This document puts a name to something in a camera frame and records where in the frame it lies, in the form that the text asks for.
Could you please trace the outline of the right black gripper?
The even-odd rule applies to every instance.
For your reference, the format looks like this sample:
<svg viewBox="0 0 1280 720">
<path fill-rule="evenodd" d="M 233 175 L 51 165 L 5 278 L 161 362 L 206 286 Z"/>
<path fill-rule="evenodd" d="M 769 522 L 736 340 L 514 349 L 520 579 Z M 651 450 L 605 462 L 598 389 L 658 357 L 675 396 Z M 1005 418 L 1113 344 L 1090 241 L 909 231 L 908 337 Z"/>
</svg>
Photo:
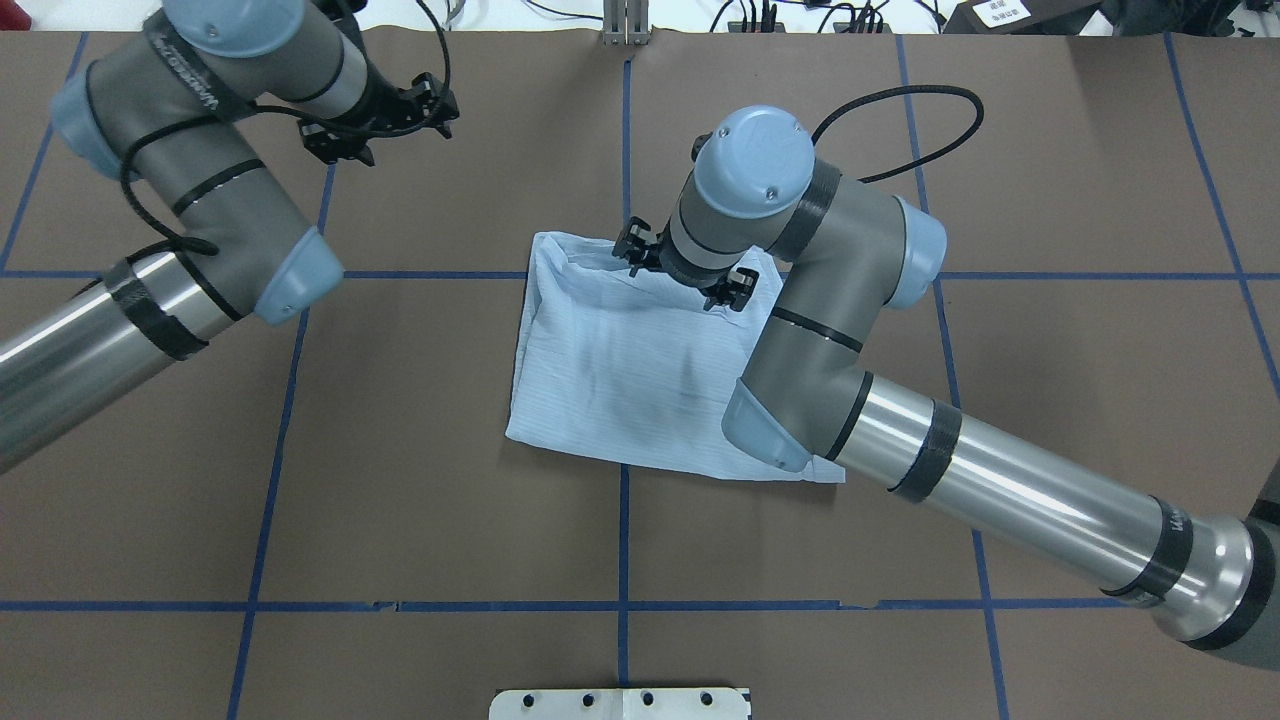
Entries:
<svg viewBox="0 0 1280 720">
<path fill-rule="evenodd" d="M 707 311 L 719 306 L 735 313 L 742 311 L 759 282 L 759 273 L 746 266 L 707 269 L 696 265 L 677 250 L 668 225 L 654 232 L 639 217 L 630 217 L 625 222 L 612 256 L 626 264 L 631 277 L 636 277 L 639 272 L 654 272 L 695 288 L 705 299 Z"/>
</svg>

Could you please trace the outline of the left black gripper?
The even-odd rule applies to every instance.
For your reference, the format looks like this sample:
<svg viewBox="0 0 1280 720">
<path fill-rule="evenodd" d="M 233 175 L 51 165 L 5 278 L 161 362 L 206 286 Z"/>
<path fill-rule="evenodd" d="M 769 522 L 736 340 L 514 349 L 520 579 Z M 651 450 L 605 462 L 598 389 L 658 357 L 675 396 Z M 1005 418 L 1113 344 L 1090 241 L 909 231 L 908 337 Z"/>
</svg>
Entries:
<svg viewBox="0 0 1280 720">
<path fill-rule="evenodd" d="M 397 88 L 375 76 L 355 109 L 319 123 L 300 119 L 298 132 L 303 149 L 323 163 L 356 160 L 372 167 L 371 140 L 403 137 L 420 129 L 451 138 L 451 124 L 458 118 L 453 90 L 434 74 L 416 76 L 408 88 Z"/>
</svg>

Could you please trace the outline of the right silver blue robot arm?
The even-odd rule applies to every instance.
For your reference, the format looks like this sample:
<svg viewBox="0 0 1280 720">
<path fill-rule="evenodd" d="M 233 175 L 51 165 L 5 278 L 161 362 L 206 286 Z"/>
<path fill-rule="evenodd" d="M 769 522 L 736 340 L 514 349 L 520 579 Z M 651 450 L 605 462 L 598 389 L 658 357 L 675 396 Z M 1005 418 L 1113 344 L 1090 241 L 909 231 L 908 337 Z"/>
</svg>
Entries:
<svg viewBox="0 0 1280 720">
<path fill-rule="evenodd" d="M 668 220 L 630 218 L 613 252 L 732 310 L 762 283 L 749 250 L 787 264 L 722 415 L 733 447 L 786 471 L 835 462 L 1053 560 L 1190 650 L 1277 669 L 1276 477 L 1245 516 L 1198 516 L 867 369 L 881 313 L 937 279 L 943 225 L 823 160 L 781 108 L 732 111 L 691 156 Z"/>
</svg>

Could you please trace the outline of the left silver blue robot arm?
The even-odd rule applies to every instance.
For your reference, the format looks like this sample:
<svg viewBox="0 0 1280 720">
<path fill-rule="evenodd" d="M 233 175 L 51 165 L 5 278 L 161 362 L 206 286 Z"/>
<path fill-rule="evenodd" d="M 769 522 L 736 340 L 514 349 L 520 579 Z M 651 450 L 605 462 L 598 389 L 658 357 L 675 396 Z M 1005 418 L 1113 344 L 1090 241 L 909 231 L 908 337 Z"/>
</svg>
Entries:
<svg viewBox="0 0 1280 720">
<path fill-rule="evenodd" d="M 374 163 L 370 142 L 460 117 L 445 26 L 443 72 L 389 82 L 365 47 L 360 1 L 165 1 L 140 36 L 72 76 L 51 127 L 115 182 L 157 234 L 3 345 L 9 471 L 247 318 L 279 325 L 344 268 L 237 129 L 297 122 L 317 160 Z"/>
</svg>

